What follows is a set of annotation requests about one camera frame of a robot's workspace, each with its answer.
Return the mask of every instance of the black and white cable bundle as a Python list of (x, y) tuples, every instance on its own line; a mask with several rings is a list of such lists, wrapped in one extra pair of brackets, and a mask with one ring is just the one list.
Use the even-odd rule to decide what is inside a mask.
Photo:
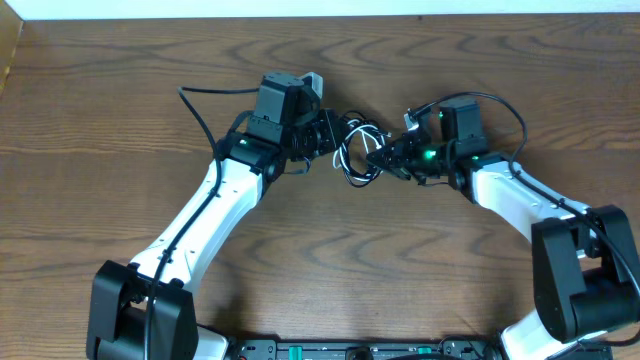
[(368, 120), (361, 112), (356, 110), (347, 111), (341, 117), (349, 126), (349, 134), (345, 137), (344, 142), (340, 145), (338, 150), (333, 154), (333, 167), (335, 169), (342, 168), (344, 176), (353, 187), (362, 188), (369, 185), (375, 180), (382, 171), (375, 166), (367, 164), (367, 170), (361, 173), (355, 170), (351, 166), (351, 157), (349, 155), (349, 146), (351, 140), (358, 133), (362, 136), (362, 143), (366, 153), (369, 153), (369, 142), (373, 142), (375, 149), (380, 149), (385, 145), (385, 137), (390, 137), (391, 134), (380, 129), (380, 126), (374, 120)]

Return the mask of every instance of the wood grain surface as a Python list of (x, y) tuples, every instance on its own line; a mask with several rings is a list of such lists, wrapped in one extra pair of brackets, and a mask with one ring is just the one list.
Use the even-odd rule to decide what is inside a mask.
[[(326, 106), (395, 135), (408, 107), (502, 95), (529, 124), (527, 171), (623, 208), (640, 238), (639, 15), (29, 22), (0, 102), (0, 358), (84, 357), (95, 272), (144, 249), (206, 173), (176, 87), (253, 87), (273, 69), (318, 72)], [(255, 104), (192, 99), (216, 137)], [(481, 105), (512, 151), (517, 122)], [(196, 309), (229, 335), (490, 335), (533, 309), (530, 249), (446, 186), (354, 189), (323, 158), (240, 222)]]

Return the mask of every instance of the wooden table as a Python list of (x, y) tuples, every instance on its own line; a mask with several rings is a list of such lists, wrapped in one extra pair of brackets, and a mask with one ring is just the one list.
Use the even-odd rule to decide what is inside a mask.
[[(640, 239), (639, 49), (637, 15), (28, 22), (0, 103), (0, 358), (83, 358), (95, 272), (145, 248), (199, 185), (211, 155), (179, 85), (315, 71), (326, 106), (395, 135), (408, 107), (502, 95), (528, 121), (528, 172), (620, 206)], [(192, 99), (216, 137), (255, 104)], [(492, 146), (512, 151), (515, 119), (481, 105)], [(533, 308), (530, 258), (448, 187), (382, 176), (354, 189), (323, 158), (240, 222), (197, 316), (285, 339), (492, 334)]]

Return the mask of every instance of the green led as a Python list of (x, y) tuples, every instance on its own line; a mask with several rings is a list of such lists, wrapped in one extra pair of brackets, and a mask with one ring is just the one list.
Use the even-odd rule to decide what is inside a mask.
[(436, 156), (437, 152), (435, 150), (427, 150), (424, 153), (424, 157), (427, 158), (427, 160), (431, 160)]

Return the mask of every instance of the white background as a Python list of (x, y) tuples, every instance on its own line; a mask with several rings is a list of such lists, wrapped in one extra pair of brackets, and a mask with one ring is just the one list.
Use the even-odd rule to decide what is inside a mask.
[(640, 0), (6, 0), (24, 20), (640, 12)]

